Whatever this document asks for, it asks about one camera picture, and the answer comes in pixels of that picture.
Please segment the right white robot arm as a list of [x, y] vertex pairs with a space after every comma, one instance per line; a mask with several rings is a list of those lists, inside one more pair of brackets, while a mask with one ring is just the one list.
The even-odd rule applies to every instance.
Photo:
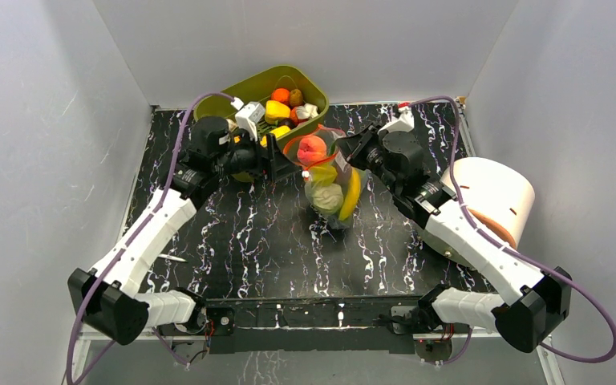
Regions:
[[519, 172], [481, 157], [452, 159], [442, 176], [429, 174], [412, 130], [370, 126], [336, 141], [345, 160], [377, 176], [396, 208], [424, 241], [486, 278], [493, 292], [439, 285], [419, 300], [419, 320], [431, 332], [450, 323], [496, 331], [529, 353], [569, 315], [573, 289], [562, 268], [517, 251], [533, 205], [533, 186]]

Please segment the yellow banana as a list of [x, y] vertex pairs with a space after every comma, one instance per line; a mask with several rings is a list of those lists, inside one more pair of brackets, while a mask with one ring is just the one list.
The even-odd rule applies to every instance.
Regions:
[[346, 221], [353, 214], [362, 191], [362, 177], [357, 168], [351, 168], [347, 174], [338, 179], [343, 191], [343, 203], [338, 212], [338, 219]]

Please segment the small orange fruit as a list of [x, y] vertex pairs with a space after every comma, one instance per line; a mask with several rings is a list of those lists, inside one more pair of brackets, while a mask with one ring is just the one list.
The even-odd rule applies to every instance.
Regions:
[[300, 165], [308, 168], [328, 157], [326, 142], [319, 136], [303, 136], [298, 142], [296, 156]]

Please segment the clear zip top bag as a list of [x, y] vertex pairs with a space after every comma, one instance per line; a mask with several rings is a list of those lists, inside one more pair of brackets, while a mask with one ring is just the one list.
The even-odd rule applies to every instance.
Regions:
[[333, 229], [353, 224], [367, 173], [347, 163], [337, 146], [346, 133], [319, 124], [311, 133], [298, 136], [284, 147], [285, 156], [302, 168], [304, 191], [313, 209]]

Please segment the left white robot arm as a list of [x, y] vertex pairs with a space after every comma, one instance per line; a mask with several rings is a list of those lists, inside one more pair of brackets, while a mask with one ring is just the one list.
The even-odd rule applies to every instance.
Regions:
[[191, 127], [183, 147], [176, 139], [175, 156], [163, 188], [118, 243], [90, 269], [76, 269], [67, 284], [78, 320], [120, 345], [128, 345], [146, 329], [179, 325], [189, 334], [207, 324], [205, 300], [189, 290], [143, 293], [141, 284], [155, 260], [179, 229], [193, 219], [221, 180], [246, 172], [271, 182], [299, 173], [274, 135], [262, 140], [227, 120], [206, 116]]

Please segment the yellow green starfruit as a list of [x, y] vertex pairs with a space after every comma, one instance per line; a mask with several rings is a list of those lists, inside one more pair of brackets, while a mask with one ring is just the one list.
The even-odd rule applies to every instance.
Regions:
[[337, 169], [330, 164], [318, 164], [308, 169], [310, 183], [314, 186], [333, 184], [338, 176]]

